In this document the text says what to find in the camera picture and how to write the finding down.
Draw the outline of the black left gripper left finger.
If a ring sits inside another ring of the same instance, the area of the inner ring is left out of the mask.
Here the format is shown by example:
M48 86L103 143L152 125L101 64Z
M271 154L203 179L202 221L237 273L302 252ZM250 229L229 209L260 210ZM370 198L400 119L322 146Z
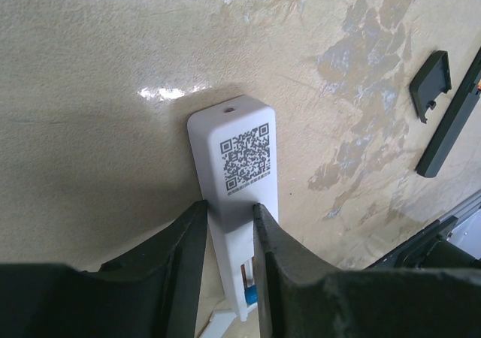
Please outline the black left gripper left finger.
M192 337L207 202L96 272L67 264L1 266L3 337Z

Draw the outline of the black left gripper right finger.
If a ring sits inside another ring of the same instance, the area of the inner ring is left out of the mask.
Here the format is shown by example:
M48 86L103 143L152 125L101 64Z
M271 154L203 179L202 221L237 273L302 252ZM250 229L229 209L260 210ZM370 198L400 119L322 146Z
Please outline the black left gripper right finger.
M480 268L341 270L253 207L263 337L478 337Z

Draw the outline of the white battery cover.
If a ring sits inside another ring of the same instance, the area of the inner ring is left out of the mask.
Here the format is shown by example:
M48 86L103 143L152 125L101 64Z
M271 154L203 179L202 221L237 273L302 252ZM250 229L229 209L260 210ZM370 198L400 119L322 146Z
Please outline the white battery cover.
M206 328L202 331L201 338L222 338L232 322L237 318L235 312L230 309L214 310L210 316Z

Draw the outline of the white remote control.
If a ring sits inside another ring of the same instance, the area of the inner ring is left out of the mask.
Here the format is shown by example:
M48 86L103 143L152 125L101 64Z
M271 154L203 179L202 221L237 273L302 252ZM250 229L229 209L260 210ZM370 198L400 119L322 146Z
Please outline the white remote control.
M253 206L279 217L275 112L241 95L192 114L187 130L225 297L246 321L255 306L243 278L254 256Z

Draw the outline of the black remote control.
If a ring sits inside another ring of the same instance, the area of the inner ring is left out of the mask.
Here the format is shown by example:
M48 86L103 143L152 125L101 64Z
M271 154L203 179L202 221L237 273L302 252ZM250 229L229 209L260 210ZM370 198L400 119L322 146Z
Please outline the black remote control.
M436 177L480 98L480 50L420 158L416 172Z

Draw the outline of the black battery cover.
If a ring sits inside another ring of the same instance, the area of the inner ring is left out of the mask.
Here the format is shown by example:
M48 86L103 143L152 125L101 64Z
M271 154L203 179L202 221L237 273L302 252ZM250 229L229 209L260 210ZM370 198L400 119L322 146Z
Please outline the black battery cover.
M409 85L416 114L422 123L428 121L426 112L437 106L436 98L451 88L448 52L436 50L426 59Z

